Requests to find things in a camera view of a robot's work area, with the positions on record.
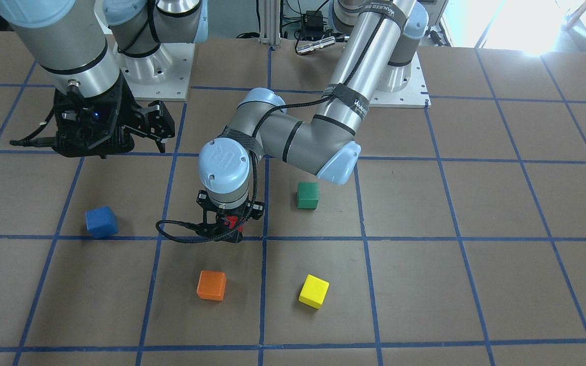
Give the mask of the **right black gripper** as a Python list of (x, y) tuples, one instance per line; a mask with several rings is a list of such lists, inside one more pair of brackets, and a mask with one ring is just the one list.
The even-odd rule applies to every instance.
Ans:
[(132, 134), (153, 139), (160, 153), (166, 152), (166, 142), (175, 137), (175, 122), (162, 100), (140, 107), (127, 82), (121, 81), (119, 106), (113, 110), (114, 126), (105, 141), (105, 152), (128, 153), (135, 148)]

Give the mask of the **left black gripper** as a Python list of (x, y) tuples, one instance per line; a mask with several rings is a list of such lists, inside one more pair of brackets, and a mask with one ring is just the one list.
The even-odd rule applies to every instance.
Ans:
[[(203, 209), (203, 222), (195, 225), (196, 234), (209, 239), (218, 239), (222, 234), (229, 232), (230, 236), (226, 239), (229, 239), (230, 243), (240, 243), (243, 240), (243, 226), (236, 226), (234, 230), (230, 230), (223, 224), (223, 218), (225, 216), (238, 216), (241, 220), (241, 217), (247, 213), (249, 219), (258, 220), (263, 215), (263, 206), (265, 205), (260, 201), (247, 200), (243, 206), (227, 210), (215, 206), (205, 190), (198, 191), (197, 204)], [(207, 220), (209, 211), (216, 213), (216, 217), (211, 222)]]

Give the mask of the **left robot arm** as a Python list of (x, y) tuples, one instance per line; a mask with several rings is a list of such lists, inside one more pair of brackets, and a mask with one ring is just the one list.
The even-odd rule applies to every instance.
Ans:
[(373, 94), (403, 87), (400, 74), (425, 34), (428, 13), (417, 1), (334, 1), (331, 24), (349, 40), (314, 102), (311, 122), (287, 114), (293, 105), (274, 91), (251, 90), (223, 132), (198, 154), (204, 189), (197, 204), (215, 220), (184, 227), (205, 240), (240, 241), (242, 223), (263, 214), (263, 203), (248, 189), (256, 185), (256, 167), (265, 155), (335, 185), (347, 182), (361, 152), (354, 137)]

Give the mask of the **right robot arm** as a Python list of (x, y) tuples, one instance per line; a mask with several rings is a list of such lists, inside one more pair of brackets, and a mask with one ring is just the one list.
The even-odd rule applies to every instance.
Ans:
[(104, 1), (102, 9), (114, 47), (91, 1), (0, 1), (0, 16), (55, 85), (45, 120), (12, 146), (104, 159), (132, 151), (138, 136), (165, 152), (174, 119), (161, 100), (140, 106), (131, 85), (175, 79), (178, 63), (166, 45), (204, 42), (208, 3)]

